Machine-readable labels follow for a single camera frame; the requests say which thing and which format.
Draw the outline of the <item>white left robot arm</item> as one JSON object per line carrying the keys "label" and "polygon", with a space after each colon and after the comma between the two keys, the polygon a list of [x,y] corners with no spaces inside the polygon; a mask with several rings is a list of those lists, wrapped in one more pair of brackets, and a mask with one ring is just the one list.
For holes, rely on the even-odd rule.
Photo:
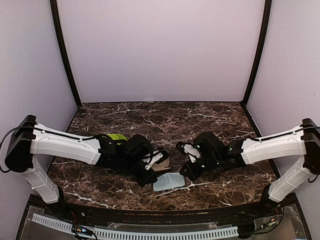
{"label": "white left robot arm", "polygon": [[46,127],[38,123],[34,115],[27,115],[6,136],[10,136],[4,159],[6,172],[23,175],[60,218],[67,218],[71,208],[63,201],[63,191],[39,164],[37,155],[67,158],[125,172],[134,176],[141,187],[158,180],[152,166],[168,158],[163,148],[154,149],[140,134],[131,138],[117,133],[81,136]]}

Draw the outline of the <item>black quilted glasses case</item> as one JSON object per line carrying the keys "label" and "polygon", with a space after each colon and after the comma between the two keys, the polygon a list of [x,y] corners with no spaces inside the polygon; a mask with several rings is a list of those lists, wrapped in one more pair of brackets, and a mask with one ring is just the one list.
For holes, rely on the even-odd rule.
{"label": "black quilted glasses case", "polygon": [[151,166],[151,169],[155,172],[163,172],[171,169],[171,167],[169,167],[170,159],[168,153],[164,152],[162,155],[163,156]]}

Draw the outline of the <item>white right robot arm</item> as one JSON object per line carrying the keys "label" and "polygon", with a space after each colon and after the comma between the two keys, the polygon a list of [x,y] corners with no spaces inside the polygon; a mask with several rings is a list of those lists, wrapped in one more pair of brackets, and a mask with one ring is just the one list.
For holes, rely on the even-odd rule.
{"label": "white right robot arm", "polygon": [[288,194],[313,176],[320,174],[320,128],[305,118],[301,125],[264,137],[249,137],[225,145],[210,131],[203,132],[193,142],[178,142],[177,150],[189,157],[181,175],[190,181],[205,172],[222,172],[260,161],[298,156],[297,161],[267,188],[267,197],[255,205],[255,213],[266,217]]}

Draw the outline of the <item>blue cleaning cloth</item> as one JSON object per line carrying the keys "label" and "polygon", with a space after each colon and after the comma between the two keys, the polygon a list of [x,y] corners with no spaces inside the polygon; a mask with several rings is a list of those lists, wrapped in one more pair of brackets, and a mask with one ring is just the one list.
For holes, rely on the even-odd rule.
{"label": "blue cleaning cloth", "polygon": [[183,175],[179,172],[168,172],[157,178],[157,181],[153,184],[153,190],[155,192],[160,192],[183,187],[184,185],[185,178]]}

